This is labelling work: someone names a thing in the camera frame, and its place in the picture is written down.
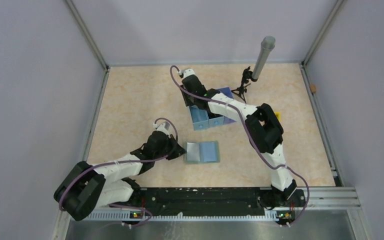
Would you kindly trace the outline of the green leather card holder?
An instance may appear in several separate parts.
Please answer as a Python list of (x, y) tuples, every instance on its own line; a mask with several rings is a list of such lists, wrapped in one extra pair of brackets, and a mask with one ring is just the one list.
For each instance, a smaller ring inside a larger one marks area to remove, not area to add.
[(183, 161), (186, 164), (212, 164), (220, 162), (219, 143), (217, 141), (185, 142)]

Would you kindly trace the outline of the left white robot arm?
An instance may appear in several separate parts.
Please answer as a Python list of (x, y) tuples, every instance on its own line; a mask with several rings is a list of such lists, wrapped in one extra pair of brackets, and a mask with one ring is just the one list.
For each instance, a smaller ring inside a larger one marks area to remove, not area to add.
[(78, 162), (53, 194), (60, 211), (81, 221), (96, 208), (116, 203), (134, 207), (140, 202), (139, 185), (132, 179), (151, 170), (156, 162), (186, 153), (178, 131), (167, 118), (154, 121), (147, 141), (125, 156), (104, 163)]

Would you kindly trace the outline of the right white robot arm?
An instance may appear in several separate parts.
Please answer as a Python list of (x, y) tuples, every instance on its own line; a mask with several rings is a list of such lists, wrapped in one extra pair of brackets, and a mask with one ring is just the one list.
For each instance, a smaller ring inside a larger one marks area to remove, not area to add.
[(284, 129), (270, 105), (247, 104), (228, 97), (218, 89), (206, 89), (191, 68), (177, 70), (178, 86), (186, 103), (211, 114), (221, 115), (241, 123), (251, 146), (270, 170), (271, 191), (264, 203), (274, 209), (287, 206), (294, 198), (297, 182), (287, 164), (284, 148)]

